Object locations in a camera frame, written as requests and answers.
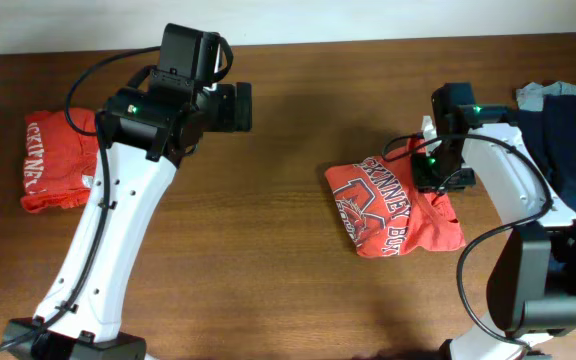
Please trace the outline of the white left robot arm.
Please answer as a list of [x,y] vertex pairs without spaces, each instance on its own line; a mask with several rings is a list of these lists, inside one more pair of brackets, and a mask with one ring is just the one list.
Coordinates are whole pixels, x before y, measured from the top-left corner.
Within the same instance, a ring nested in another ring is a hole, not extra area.
[[158,62],[96,113],[92,188],[66,258],[33,316],[8,322],[0,352],[18,359],[144,359],[122,331],[128,281],[145,232],[182,160],[207,132],[247,132],[252,87],[225,78],[227,40],[168,24]]

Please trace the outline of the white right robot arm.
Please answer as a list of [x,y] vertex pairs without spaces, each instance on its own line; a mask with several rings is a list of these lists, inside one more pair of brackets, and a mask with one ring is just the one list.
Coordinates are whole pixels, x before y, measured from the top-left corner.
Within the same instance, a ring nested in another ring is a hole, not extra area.
[[[576,212],[531,158],[503,105],[476,102],[468,83],[447,83],[431,96],[434,117],[410,158],[415,187],[446,194],[482,182],[501,225],[472,240],[459,257],[459,297],[472,328],[440,348],[445,359],[540,359],[538,344],[576,330]],[[507,242],[486,285],[487,311],[477,316],[464,287],[467,257],[485,240]]]

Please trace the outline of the orange printed t-shirt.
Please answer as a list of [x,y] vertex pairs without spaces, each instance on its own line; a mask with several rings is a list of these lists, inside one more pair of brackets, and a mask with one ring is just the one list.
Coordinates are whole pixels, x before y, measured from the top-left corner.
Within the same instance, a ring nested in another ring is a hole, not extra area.
[[417,248],[455,251],[466,244],[449,197],[417,190],[408,157],[390,162],[369,156],[330,167],[325,177],[362,257],[404,256]]

